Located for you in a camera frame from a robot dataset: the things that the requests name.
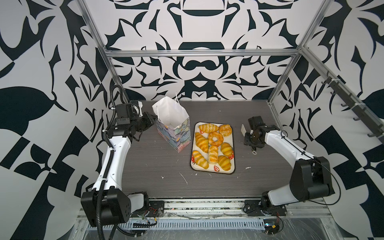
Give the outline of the aluminium frame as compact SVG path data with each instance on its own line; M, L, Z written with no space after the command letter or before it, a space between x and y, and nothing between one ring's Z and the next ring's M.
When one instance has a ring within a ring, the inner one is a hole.
M384 144L322 82L340 79L384 121L383 1L84 1L113 79L144 110L178 99L198 122L233 128L235 171L196 171L155 127L133 142L125 194L153 198L253 197L289 183L272 147L252 154L242 124L260 115L336 178L328 202L381 199Z

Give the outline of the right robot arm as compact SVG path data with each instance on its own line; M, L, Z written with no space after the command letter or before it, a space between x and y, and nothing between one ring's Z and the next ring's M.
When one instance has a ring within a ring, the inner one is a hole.
M246 200L243 212L248 216L282 214L286 205L312 202L335 193L336 178L331 172L329 161L316 157L293 143L284 131L276 126L257 126L247 132L242 127L245 145L253 151L268 145L276 150L293 168L287 185L266 191L260 200Z

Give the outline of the strawberry print tray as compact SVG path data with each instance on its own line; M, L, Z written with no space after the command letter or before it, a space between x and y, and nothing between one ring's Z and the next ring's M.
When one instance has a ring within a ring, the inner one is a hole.
M193 135L193 147L192 147L192 152L194 150L196 151L199 151L203 157L208 161L208 156L209 154L208 153L204 153L200 148L198 148L196 146L196 143L195 143L195 133L196 132L199 132L200 134L202 134L205 138L208 139L208 133L203 133L200 131L199 129L199 125L202 125L202 124L209 124L209 123L205 123L205 122L198 122L195 127L194 127L194 135ZM225 124L215 124L215 123L210 123L210 124L214 124L214 125L217 125L217 126L221 126L221 125L225 125ZM198 166L196 163L194 163L194 160L193 160L193 156L191 154L191 167L196 170L196 171L203 171L203 172L210 172L210 173L220 173L220 174L232 174L234 171L235 171L235 148L234 148L234 133L232 132L232 134L229 136L229 137L224 137L224 142L223 143L229 143L233 150L234 150L234 155L233 155L233 158L230 159L231 160L231 164L232 164L232 167L229 171L224 171L218 163L216 163L215 165L213 164L210 164L209 163L209 168L208 169L203 169L202 167ZM218 147L219 148L219 156L224 156L221 152L221 146Z

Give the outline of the wall hook rack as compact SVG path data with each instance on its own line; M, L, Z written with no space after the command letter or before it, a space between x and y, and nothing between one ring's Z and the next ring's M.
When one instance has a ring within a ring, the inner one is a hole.
M322 82L322 85L327 85L333 91L332 96L339 96L344 102L342 107L353 111L356 117L354 121L361 121L371 131L368 134L369 138L377 138L384 144L384 122L360 100L340 79L328 77Z

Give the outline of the centre twisted fake bread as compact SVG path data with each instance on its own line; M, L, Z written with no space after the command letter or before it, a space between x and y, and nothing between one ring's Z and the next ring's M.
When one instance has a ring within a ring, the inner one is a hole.
M219 148L216 146L210 146L208 154L208 162L215 165L218 162Z

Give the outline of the white and steel tongs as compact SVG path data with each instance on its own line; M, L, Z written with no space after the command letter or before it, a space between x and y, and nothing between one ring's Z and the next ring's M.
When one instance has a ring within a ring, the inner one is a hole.
M244 137L244 145L251 147L252 154L257 155L257 148L253 145L253 143L251 141L251 132L247 132L244 124L242 124L242 126L241 126L241 133Z

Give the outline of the long striped fake croissant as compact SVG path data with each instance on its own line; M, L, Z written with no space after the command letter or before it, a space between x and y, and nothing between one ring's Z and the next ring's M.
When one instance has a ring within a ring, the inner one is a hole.
M201 132L203 133L213 133L213 132L217 132L219 130L219 126L217 125L214 125L214 124L202 124L202 125L199 125L199 129Z

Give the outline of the colourful printed paper bag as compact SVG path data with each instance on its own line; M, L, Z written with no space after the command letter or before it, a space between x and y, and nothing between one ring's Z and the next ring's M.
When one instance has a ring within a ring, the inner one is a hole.
M191 142L190 116L178 99L163 97L152 105L157 117L158 133L181 152Z

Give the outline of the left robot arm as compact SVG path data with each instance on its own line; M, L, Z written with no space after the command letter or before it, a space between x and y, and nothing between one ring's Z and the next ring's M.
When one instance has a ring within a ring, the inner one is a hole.
M91 191L83 193L81 197L83 210L90 225L97 229L100 240L105 239L104 227L109 225L112 226L110 240L116 231L135 237L135 233L124 231L120 225L127 223L134 212L149 212L148 194L124 194L122 177L132 142L139 142L142 133L153 126L157 119L143 112L142 102L130 100L119 85L111 87L110 100L112 119L102 131L102 139L108 145L105 160Z

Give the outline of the bottom right fake croissant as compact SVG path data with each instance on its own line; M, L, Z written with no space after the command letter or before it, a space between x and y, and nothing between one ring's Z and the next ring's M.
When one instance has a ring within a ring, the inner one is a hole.
M232 167L231 160L226 156L218 156L218 164L224 171L229 171Z

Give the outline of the striped fake bun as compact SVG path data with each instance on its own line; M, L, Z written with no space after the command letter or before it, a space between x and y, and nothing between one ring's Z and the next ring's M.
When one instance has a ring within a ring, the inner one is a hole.
M227 158L229 158L229 159L233 158L234 150L229 143L222 143L221 144L221 152Z

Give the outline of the bottom left fake croissant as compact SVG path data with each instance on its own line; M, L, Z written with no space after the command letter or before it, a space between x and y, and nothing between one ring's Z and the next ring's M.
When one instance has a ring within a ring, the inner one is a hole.
M199 152L194 150L192 152L194 163L196 163L198 166L202 167L203 169L209 168L209 162L203 157L203 155Z

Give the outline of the knotted fake bread roll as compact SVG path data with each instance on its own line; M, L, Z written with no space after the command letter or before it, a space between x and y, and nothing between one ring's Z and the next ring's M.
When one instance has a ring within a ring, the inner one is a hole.
M233 130L232 130L232 127L230 125L221 125L219 127L219 133L223 137L229 137L232 134L232 132L233 132Z

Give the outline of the left column fake croissant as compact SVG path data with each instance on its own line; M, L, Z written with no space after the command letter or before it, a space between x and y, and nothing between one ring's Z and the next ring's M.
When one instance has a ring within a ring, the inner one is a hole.
M195 133L195 143L196 146L200 148L204 153L209 152L209 140L199 132Z

